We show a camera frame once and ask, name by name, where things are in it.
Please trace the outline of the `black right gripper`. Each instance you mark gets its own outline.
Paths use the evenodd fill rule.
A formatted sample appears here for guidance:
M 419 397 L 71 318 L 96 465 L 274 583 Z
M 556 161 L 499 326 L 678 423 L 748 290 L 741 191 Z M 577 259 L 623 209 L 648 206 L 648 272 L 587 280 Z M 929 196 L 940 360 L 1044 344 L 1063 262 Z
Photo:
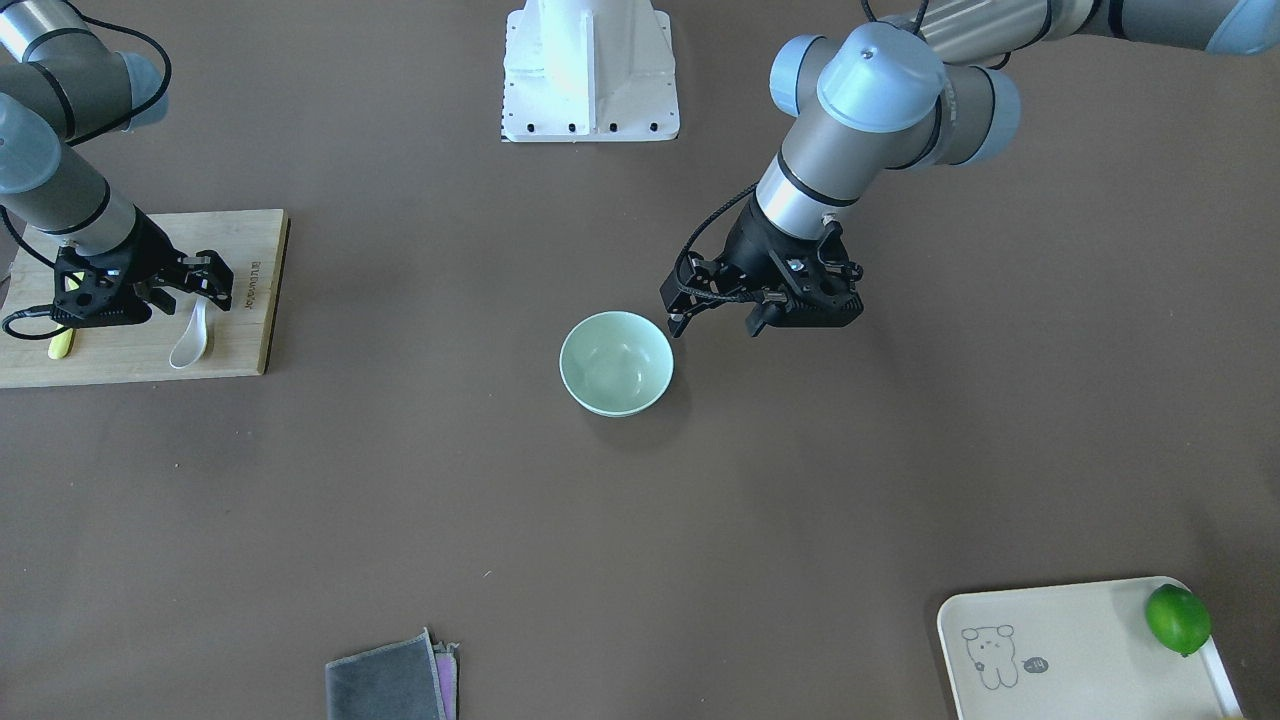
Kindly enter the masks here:
M 172 291 L 230 311 L 234 273 L 216 251 L 186 256 L 147 215 L 134 217 L 134 225 L 118 250 L 127 265 L 122 270 L 125 283 L 161 313 L 177 311 L 178 301 Z

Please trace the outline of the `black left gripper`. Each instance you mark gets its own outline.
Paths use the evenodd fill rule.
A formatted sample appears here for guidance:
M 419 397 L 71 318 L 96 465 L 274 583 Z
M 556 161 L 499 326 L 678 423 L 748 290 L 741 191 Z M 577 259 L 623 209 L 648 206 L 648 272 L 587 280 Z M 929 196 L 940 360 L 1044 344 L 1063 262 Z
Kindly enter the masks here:
M 745 320 L 750 337 L 758 337 L 767 327 L 777 325 L 783 319 L 783 296 L 773 292 L 780 281 L 774 261 L 782 258 L 814 258 L 822 263 L 851 260 L 844 249 L 844 224 L 828 213 L 819 219 L 814 240 L 797 238 L 765 218 L 756 200 L 748 204 L 731 228 L 722 252 L 722 292 L 746 293 L 762 301 Z M 722 304 L 675 291 L 667 299 L 669 336 L 680 338 L 695 315 Z

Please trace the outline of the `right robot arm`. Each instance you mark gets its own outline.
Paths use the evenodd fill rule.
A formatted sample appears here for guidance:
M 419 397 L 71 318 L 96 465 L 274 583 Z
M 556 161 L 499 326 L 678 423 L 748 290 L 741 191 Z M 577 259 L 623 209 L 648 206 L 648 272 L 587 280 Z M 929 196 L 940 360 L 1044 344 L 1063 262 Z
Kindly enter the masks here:
M 3 208 L 58 246 L 55 323 L 140 324 L 175 311 L 175 292 L 230 309 L 233 272 L 214 251 L 186 255 L 86 161 L 78 142 L 160 120 L 166 73 L 115 53 L 67 1 L 5 1 Z

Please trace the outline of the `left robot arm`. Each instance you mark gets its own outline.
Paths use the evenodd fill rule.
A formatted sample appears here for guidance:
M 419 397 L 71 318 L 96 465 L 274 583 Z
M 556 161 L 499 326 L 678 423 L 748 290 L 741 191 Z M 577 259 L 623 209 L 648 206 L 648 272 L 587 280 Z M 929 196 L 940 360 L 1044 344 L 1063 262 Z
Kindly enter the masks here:
M 872 15 L 837 44 L 787 41 L 771 68 L 794 119 L 716 258 L 681 249 L 663 286 L 680 337 L 695 315 L 748 304 L 767 327 L 845 327 L 863 313 L 863 269 L 844 246 L 852 210 L 883 170 L 963 167 L 1009 146 L 1021 115 L 989 60 L 1041 41 L 1093 35 L 1217 55 L 1277 44 L 1275 1 L 923 1 Z

